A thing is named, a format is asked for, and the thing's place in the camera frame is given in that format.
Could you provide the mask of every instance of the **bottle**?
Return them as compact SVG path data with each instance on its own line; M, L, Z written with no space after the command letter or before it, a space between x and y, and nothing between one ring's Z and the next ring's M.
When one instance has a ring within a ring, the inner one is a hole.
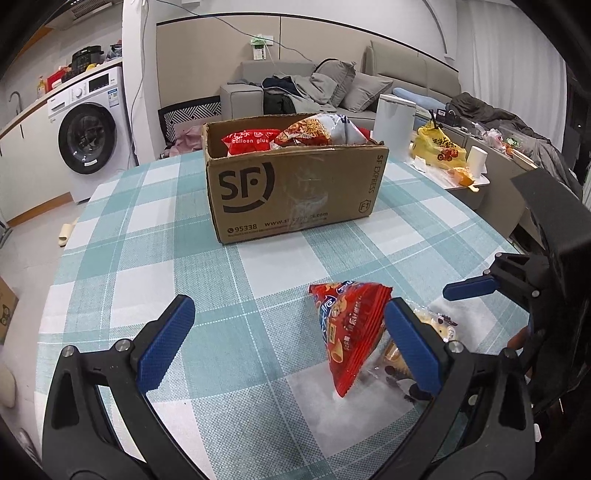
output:
M43 80L43 77L39 77L39 85L37 85L37 99L41 98L46 93L47 89L45 86L45 80Z

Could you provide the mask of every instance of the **plaid tablecloth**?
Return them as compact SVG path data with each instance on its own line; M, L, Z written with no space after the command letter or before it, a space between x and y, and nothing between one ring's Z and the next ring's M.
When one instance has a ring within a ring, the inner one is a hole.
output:
M63 346L108 349L184 293L195 301L195 326L148 398L209 478L369 478L420 414L368 375L336 395L308 285L393 286L451 315L469 349L497 353L526 313L498 293L448 303L441 290L480 274L498 251L514 250L400 163L387 165L368 218L227 247L213 230L201 153L133 168L97 189L49 291L39 431ZM139 457L107 389L103 397L122 444Z

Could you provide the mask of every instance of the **washing machine door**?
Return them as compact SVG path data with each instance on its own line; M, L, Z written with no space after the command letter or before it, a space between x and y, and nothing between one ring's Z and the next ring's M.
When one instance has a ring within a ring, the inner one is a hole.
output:
M60 125L61 157L73 171L89 175L109 161L117 142L115 120L95 103L81 103L70 110Z

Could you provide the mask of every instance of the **cardboard box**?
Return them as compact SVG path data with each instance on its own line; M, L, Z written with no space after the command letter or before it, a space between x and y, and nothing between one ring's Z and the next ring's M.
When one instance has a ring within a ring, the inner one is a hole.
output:
M0 343L4 343L18 298L0 277Z
M226 135L252 128L284 130L308 116L267 115L203 126L209 206L221 243L371 214L388 158L388 148L374 141L227 157Z

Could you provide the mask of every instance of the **washing machine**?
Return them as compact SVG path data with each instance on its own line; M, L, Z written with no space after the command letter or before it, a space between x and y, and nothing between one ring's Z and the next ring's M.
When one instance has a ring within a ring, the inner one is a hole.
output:
M76 203L92 197L98 185L117 172L138 164L121 64L76 82L51 97L47 105Z

